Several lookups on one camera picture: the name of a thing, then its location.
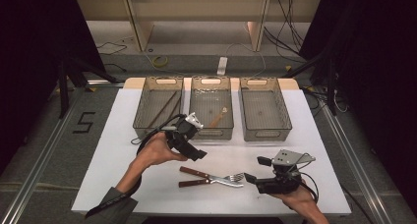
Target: black sleeve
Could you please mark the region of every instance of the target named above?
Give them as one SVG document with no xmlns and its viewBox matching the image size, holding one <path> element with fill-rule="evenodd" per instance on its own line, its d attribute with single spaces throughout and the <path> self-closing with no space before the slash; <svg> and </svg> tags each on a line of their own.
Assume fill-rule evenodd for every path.
<svg viewBox="0 0 417 224">
<path fill-rule="evenodd" d="M 116 198 L 120 195 L 122 195 L 122 193 L 117 191 L 115 188 L 111 188 L 101 203 L 107 202 L 108 200 Z M 128 197 L 87 218 L 85 223 L 126 223 L 128 217 L 135 209 L 136 204 L 138 204 L 136 200 Z"/>
</svg>

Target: table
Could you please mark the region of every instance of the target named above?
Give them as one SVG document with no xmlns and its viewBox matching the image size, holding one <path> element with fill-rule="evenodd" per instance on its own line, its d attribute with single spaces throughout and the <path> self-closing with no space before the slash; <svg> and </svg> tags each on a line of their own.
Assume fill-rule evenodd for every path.
<svg viewBox="0 0 417 224">
<path fill-rule="evenodd" d="M 137 137 L 133 121 L 141 97 L 141 81 L 128 80 L 120 89 L 107 123 L 80 187 L 72 210 L 86 212 L 96 206 L 107 190 L 120 180 L 130 161 L 135 157 L 137 145 L 130 143 Z M 185 102 L 190 93 L 191 79 L 186 78 Z M 179 181 L 195 177 L 179 172 L 181 165 L 218 176 L 247 172 L 258 178 L 272 177 L 272 168 L 261 166 L 257 156 L 273 158 L 280 149 L 308 152 L 317 158 L 302 171 L 316 181 L 319 192 L 319 208 L 326 215 L 347 215 L 349 205 L 328 159 L 326 149 L 311 115 L 303 92 L 297 89 L 294 80 L 285 80 L 280 85 L 290 85 L 282 90 L 293 129 L 286 141 L 243 141 L 238 79 L 232 82 L 234 125 L 232 140 L 196 141 L 190 143 L 208 154 L 196 162 L 170 161 L 150 167 L 143 175 L 140 189 L 132 195 L 139 201 L 134 212 L 143 215 L 171 216 L 282 216 L 296 213 L 280 200 L 260 195 L 256 187 L 242 181 L 243 188 L 230 188 L 221 184 L 178 188 Z M 307 184 L 313 183 L 304 177 Z"/>
</svg>

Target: tabletop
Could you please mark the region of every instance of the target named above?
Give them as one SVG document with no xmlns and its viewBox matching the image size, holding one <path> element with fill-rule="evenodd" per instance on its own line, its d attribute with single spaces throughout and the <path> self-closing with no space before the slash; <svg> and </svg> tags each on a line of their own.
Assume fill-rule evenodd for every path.
<svg viewBox="0 0 417 224">
<path fill-rule="evenodd" d="M 171 216 L 280 216 L 296 215 L 280 200 L 258 193 L 257 188 L 241 181 L 243 188 L 230 188 L 221 184 L 178 188 L 178 182 L 194 180 L 195 177 L 181 173 L 180 166 L 224 177 L 246 172 L 258 178 L 270 178 L 272 168 L 258 164 L 257 157 L 273 158 L 280 149 L 309 153 L 316 161 L 301 171 L 316 182 L 320 200 L 318 206 L 326 215 L 351 213 L 343 191 L 332 169 L 328 154 L 320 138 L 309 106 L 302 90 L 287 82 L 282 94 L 293 129 L 286 141 L 251 141 L 242 137 L 238 79 L 231 79 L 234 129 L 232 140 L 190 140 L 190 144 L 208 154 L 197 161 L 170 161 L 152 166 L 143 175 L 143 182 L 132 198 L 139 201 L 134 212 L 143 215 Z M 96 206 L 110 187 L 114 187 L 136 155 L 137 145 L 131 139 L 137 137 L 133 129 L 142 90 L 138 81 L 127 81 L 128 87 L 120 89 L 107 123 L 72 207 L 73 211 L 86 212 Z M 190 80 L 185 79 L 185 96 L 189 94 Z M 303 177 L 313 190 L 314 184 Z"/>
</svg>

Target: white power adapter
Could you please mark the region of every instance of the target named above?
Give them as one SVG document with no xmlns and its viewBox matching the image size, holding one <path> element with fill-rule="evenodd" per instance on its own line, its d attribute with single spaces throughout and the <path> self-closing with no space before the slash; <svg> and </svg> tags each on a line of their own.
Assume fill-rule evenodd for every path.
<svg viewBox="0 0 417 224">
<path fill-rule="evenodd" d="M 224 76 L 226 73 L 226 66 L 227 66 L 227 57 L 220 57 L 220 61 L 218 62 L 218 69 L 217 74 L 219 76 Z"/>
</svg>

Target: metal fork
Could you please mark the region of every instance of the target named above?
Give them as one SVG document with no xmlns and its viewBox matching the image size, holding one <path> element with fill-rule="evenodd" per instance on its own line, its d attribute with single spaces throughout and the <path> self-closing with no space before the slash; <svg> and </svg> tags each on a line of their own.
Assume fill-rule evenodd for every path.
<svg viewBox="0 0 417 224">
<path fill-rule="evenodd" d="M 230 175 L 230 176 L 224 177 L 224 179 L 227 179 L 231 182 L 239 182 L 244 177 L 245 177 L 245 175 L 243 173 L 238 173 L 238 174 L 235 174 L 235 175 Z"/>
</svg>

